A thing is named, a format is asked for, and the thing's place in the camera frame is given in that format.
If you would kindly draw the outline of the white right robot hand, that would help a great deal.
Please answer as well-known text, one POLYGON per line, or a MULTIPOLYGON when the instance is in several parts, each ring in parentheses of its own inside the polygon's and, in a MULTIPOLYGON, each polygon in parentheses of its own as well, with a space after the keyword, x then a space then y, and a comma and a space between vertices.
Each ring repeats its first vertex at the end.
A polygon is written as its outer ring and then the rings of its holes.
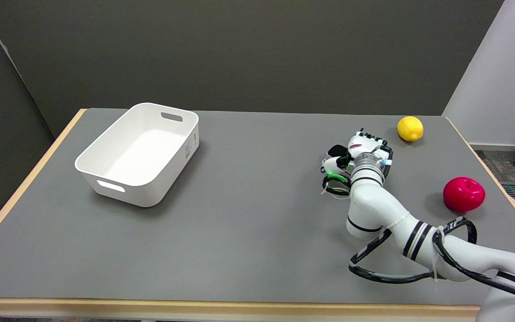
POLYGON ((370 164, 376 167, 380 176, 388 177, 393 162, 393 150, 388 141, 363 132, 357 131, 346 146, 335 145, 321 162, 321 173, 327 175, 352 176, 361 165, 370 164))

